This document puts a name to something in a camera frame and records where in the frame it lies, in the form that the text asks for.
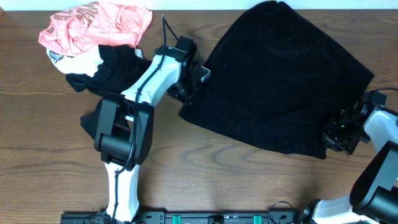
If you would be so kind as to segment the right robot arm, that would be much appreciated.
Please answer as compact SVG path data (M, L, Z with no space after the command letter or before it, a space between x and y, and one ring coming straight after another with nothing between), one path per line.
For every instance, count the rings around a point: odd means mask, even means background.
M371 142L376 155L349 195L308 204L296 223L397 223L397 112L386 100L382 89L371 90L324 126L330 149L351 155Z

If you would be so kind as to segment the black velvet skirt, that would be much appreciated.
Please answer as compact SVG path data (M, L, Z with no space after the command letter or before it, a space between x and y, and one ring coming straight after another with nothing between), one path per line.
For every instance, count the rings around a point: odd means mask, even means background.
M185 121L265 150L324 159L323 127L373 73L284 2L243 13L208 57Z

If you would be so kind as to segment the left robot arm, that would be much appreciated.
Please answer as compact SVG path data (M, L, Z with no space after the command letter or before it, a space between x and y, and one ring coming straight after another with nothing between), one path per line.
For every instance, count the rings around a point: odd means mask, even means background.
M105 97L99 112L95 149L108 173L105 223L131 223L139 208L139 168L152 145L154 110L165 94L189 104L197 86L210 77L193 39L161 45L144 74L120 94Z

